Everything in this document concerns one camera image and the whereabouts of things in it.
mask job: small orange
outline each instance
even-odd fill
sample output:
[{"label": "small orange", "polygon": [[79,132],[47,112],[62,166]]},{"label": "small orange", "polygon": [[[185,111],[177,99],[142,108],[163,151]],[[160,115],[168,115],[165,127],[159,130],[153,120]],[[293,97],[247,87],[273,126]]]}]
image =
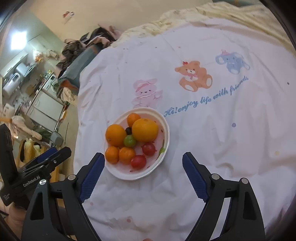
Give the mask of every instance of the small orange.
[{"label": "small orange", "polygon": [[127,120],[127,122],[128,122],[128,126],[129,126],[129,127],[132,127],[133,124],[134,124],[134,122],[135,122],[136,120],[140,119],[140,118],[141,118],[141,117],[140,117],[138,114],[136,114],[136,113],[130,113],[130,114],[128,115],[128,117],[126,118],[126,120]]},{"label": "small orange", "polygon": [[115,146],[109,146],[105,151],[105,158],[111,164],[118,163],[119,160],[119,149]]},{"label": "small orange", "polygon": [[135,155],[135,150],[130,147],[123,147],[119,150],[119,160],[125,165],[130,164]]},{"label": "small orange", "polygon": [[113,124],[108,126],[105,137],[109,145],[123,147],[123,140],[126,137],[126,131],[121,125]]},{"label": "small orange", "polygon": [[151,119],[141,118],[135,121],[131,131],[137,141],[152,142],[158,135],[158,125]]}]

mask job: ceiling light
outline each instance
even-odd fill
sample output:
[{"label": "ceiling light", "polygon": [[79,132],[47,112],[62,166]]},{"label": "ceiling light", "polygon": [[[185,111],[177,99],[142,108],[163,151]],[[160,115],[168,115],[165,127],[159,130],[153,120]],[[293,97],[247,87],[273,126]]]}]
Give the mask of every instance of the ceiling light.
[{"label": "ceiling light", "polygon": [[27,32],[17,32],[12,36],[11,50],[24,49],[27,44]]}]

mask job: bed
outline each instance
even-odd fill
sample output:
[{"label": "bed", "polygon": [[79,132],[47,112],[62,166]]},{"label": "bed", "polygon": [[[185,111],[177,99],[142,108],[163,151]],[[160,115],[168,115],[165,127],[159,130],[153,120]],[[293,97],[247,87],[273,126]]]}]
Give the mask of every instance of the bed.
[{"label": "bed", "polygon": [[[107,126],[138,106],[164,115],[171,141],[138,181],[103,170],[84,203],[101,239],[186,239],[204,206],[181,164],[187,151],[224,179],[249,179],[269,233],[296,191],[295,75],[295,50],[263,5],[172,10],[102,50],[80,75],[75,172],[104,152]],[[151,94],[138,93],[147,86]]]}]

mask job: fruit bowl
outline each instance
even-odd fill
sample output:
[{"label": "fruit bowl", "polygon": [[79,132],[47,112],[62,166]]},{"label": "fruit bowl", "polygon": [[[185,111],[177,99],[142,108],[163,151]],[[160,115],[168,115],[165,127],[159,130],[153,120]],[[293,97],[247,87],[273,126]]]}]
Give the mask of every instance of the fruit bowl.
[{"label": "fruit bowl", "polygon": [[[148,118],[155,121],[158,125],[158,136],[153,143],[156,148],[156,152],[153,156],[146,156],[147,163],[141,170],[134,170],[131,165],[124,165],[121,162],[118,162],[117,164],[111,164],[108,161],[105,161],[105,166],[108,171],[115,177],[122,180],[137,180],[153,172],[153,170],[155,170],[163,161],[170,143],[170,130],[168,123],[166,122],[164,116],[154,109],[140,107],[129,110],[118,117],[113,124],[119,124],[124,129],[127,128],[128,124],[126,118],[130,113],[137,113],[141,116],[141,118]],[[142,142],[138,142],[134,147],[137,155],[143,154],[141,148],[143,144],[144,143]],[[109,145],[107,141],[105,141],[104,150],[106,150],[108,146]]]}]

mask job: pile of clothes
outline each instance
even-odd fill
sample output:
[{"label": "pile of clothes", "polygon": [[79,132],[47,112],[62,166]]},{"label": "pile of clothes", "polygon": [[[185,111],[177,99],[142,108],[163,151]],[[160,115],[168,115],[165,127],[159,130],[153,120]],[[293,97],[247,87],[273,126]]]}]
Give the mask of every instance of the pile of clothes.
[{"label": "pile of clothes", "polygon": [[80,72],[120,35],[121,32],[114,26],[109,26],[99,27],[90,35],[89,33],[83,35],[79,40],[66,39],[67,45],[62,51],[60,62],[56,65],[59,83],[57,97],[63,101],[68,101],[68,97],[73,100],[78,94]]}]

